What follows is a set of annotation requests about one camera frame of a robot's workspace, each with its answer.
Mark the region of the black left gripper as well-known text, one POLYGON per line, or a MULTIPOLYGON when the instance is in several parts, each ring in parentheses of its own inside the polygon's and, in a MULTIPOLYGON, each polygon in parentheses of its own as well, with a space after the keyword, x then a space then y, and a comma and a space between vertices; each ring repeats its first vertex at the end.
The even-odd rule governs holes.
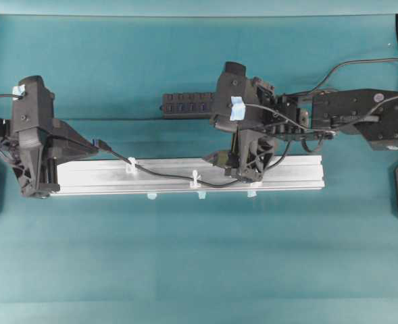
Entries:
POLYGON ((21 149, 18 139, 10 135, 11 155, 9 165, 12 167, 20 185, 21 195, 27 198, 47 198, 60 190, 57 181, 57 159, 85 159, 95 156, 99 149, 83 138, 66 122, 53 118, 52 131, 43 149, 21 149))

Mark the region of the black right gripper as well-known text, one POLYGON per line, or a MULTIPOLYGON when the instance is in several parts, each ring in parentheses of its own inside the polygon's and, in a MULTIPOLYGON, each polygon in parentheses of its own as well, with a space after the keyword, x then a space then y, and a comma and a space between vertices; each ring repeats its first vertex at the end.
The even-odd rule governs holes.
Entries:
POLYGON ((230 176, 242 182, 260 182, 271 167, 277 147, 276 135, 302 133, 309 126, 298 101, 276 96, 274 87, 258 77, 247 80, 243 97, 244 120, 237 122, 231 151, 216 151, 203 160, 216 167, 230 167, 230 176))

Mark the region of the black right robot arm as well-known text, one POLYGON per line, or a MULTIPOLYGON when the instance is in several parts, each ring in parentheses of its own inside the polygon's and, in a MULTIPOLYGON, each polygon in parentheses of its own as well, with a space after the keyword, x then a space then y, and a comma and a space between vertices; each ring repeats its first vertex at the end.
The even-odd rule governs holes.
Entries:
POLYGON ((232 136, 230 148, 204 157, 240 182, 259 182, 276 167, 279 140, 315 153, 339 132, 362 136, 377 151, 398 148, 398 92, 314 90, 277 95, 263 80, 222 74, 211 95, 210 123, 232 136))

